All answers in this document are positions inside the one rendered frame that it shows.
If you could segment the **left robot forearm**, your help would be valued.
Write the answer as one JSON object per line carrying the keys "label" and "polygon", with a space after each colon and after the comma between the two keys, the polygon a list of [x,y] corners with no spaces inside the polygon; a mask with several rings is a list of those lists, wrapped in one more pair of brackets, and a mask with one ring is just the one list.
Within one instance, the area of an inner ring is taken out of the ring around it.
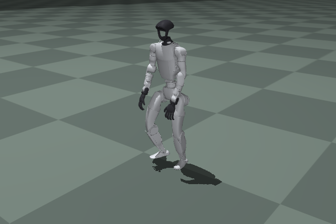
{"label": "left robot forearm", "polygon": [[183,73],[178,73],[177,74],[177,80],[175,82],[175,88],[173,91],[173,95],[171,97],[171,101],[175,103],[176,99],[180,97],[182,87],[184,86],[184,74]]}

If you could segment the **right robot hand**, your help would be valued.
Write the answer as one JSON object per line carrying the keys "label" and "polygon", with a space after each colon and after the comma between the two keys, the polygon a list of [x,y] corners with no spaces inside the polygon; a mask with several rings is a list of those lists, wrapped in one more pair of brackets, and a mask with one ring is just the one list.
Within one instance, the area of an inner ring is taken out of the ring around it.
{"label": "right robot hand", "polygon": [[145,98],[145,95],[147,95],[148,94],[148,91],[149,91],[149,88],[145,88],[144,89],[144,91],[141,91],[141,96],[140,96],[140,101],[139,101],[139,108],[141,109],[141,110],[144,110],[144,108],[142,107],[142,103],[143,103],[143,105],[145,105],[145,103],[144,103],[144,98]]}

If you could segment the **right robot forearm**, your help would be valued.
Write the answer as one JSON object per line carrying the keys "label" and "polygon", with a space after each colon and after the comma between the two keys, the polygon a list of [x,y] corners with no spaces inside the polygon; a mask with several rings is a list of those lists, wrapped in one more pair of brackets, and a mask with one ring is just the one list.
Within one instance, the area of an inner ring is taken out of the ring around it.
{"label": "right robot forearm", "polygon": [[147,67],[146,74],[145,74],[144,87],[142,88],[142,91],[144,91],[145,88],[149,88],[149,91],[150,91],[150,86],[151,86],[152,78],[153,78],[153,74],[148,73],[148,67]]}

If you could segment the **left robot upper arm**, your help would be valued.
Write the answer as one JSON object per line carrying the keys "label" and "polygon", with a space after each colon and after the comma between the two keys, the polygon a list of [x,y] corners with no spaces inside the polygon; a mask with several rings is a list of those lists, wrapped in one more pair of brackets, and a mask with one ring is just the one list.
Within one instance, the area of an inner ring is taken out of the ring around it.
{"label": "left robot upper arm", "polygon": [[[177,57],[177,66],[180,69],[178,73],[184,74],[184,79],[186,78],[186,49],[183,47],[175,46],[174,47],[174,54]],[[177,73],[177,74],[178,74]],[[177,78],[177,75],[176,75]]]}

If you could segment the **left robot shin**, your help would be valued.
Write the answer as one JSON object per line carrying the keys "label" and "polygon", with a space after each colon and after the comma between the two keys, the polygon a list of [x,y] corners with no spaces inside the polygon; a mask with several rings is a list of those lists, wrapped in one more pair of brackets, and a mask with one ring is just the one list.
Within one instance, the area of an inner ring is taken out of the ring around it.
{"label": "left robot shin", "polygon": [[180,160],[183,160],[185,162],[186,161],[186,155],[185,155],[186,139],[185,139],[184,131],[181,132],[179,141],[176,138],[174,138],[174,146],[175,146],[177,153],[179,154]]}

